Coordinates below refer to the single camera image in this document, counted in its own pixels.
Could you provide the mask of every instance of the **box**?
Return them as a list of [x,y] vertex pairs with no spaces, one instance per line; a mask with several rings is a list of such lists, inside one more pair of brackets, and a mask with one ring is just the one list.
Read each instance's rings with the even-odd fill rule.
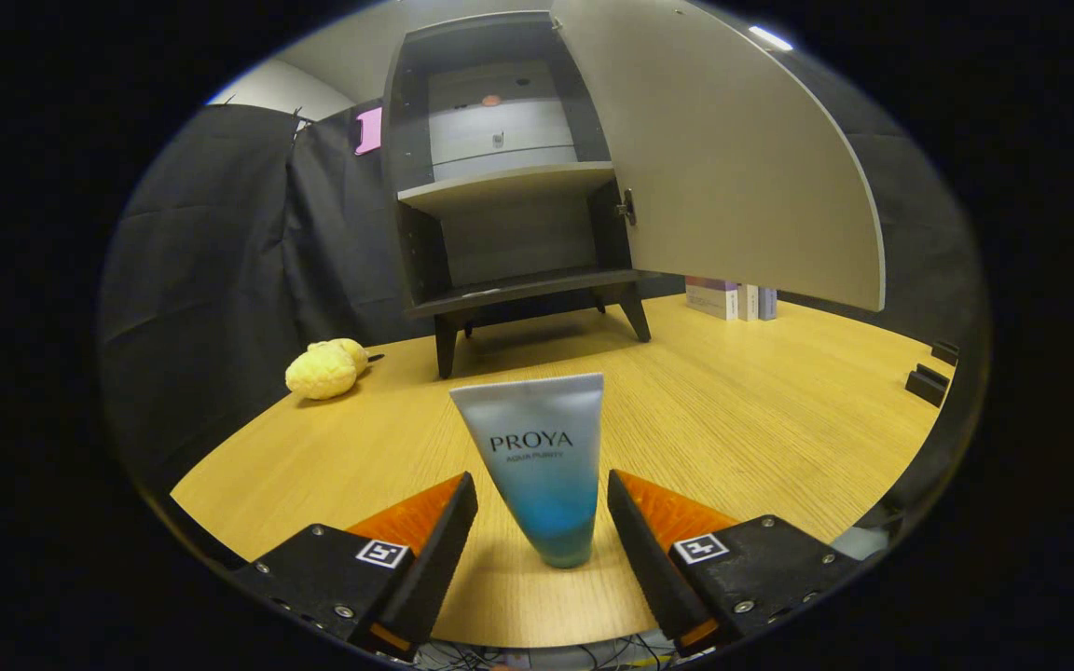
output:
[[758,293],[755,285],[737,285],[737,316],[745,321],[757,319]]
[[737,318],[737,285],[722,279],[686,277],[686,305],[711,317]]
[[777,318],[777,289],[766,289],[761,287],[759,289],[757,301],[759,303],[757,306],[757,309],[759,310],[759,318]]

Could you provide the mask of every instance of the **cosmetic tube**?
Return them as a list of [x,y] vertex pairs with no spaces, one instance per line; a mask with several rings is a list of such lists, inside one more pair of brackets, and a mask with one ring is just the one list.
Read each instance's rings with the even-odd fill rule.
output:
[[591,557],[604,395],[601,373],[450,391],[508,511],[554,568]]

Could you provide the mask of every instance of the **yellow sponge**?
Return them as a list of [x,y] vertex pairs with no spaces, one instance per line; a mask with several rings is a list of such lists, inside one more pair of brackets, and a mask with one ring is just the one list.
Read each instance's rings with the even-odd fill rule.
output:
[[354,374],[363,375],[363,370],[367,369],[367,351],[363,349],[363,345],[350,340],[349,338],[337,338],[335,340],[325,340],[323,342],[315,342],[309,345],[309,349],[320,347],[320,345],[342,345],[342,348],[349,353],[350,358],[354,360]]
[[289,390],[307,399],[329,399],[343,394],[354,385],[354,378],[358,378],[354,358],[333,340],[309,345],[307,352],[295,358],[285,370]]

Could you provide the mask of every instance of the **pink sticky note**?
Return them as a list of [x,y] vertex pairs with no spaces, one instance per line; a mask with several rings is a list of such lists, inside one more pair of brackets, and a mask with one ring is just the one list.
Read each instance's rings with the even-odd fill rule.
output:
[[383,107],[367,110],[354,118],[359,119],[359,146],[354,148],[354,156],[362,157],[363,154],[372,149],[379,148],[379,123],[383,120]]

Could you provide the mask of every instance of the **cabinet door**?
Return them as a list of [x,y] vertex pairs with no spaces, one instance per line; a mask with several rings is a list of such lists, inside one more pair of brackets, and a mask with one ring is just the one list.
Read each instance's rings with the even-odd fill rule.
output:
[[550,13],[633,191],[634,267],[884,307],[865,172],[781,63],[682,0],[554,0]]

